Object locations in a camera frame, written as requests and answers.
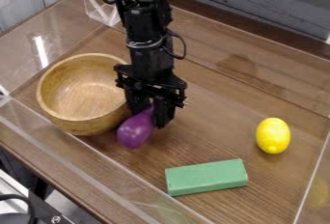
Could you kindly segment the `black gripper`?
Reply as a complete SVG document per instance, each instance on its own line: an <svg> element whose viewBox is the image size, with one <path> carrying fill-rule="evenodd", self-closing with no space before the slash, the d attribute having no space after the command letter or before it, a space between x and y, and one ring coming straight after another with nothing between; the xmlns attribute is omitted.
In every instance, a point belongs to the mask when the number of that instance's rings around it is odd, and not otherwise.
<svg viewBox="0 0 330 224"><path fill-rule="evenodd" d="M165 128L174 118L176 107L186 100L188 83L174 74L177 55L172 42L157 44L127 43L131 63L118 64L117 85L125 89L129 109L134 115L142 112L154 99L154 122L157 128Z"/></svg>

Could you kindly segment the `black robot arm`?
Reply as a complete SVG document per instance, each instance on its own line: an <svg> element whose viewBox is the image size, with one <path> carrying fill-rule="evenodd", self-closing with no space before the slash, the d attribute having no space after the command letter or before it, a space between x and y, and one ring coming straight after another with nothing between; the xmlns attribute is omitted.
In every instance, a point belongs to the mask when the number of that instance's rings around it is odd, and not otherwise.
<svg viewBox="0 0 330 224"><path fill-rule="evenodd" d="M155 127L174 119L176 109L185 105L188 83L173 72L174 62L186 58L174 52L178 34L169 29L173 21L168 0L103 0L118 9L127 30L126 46L130 64L118 64L117 86L126 92L130 111L137 114L153 108Z"/></svg>

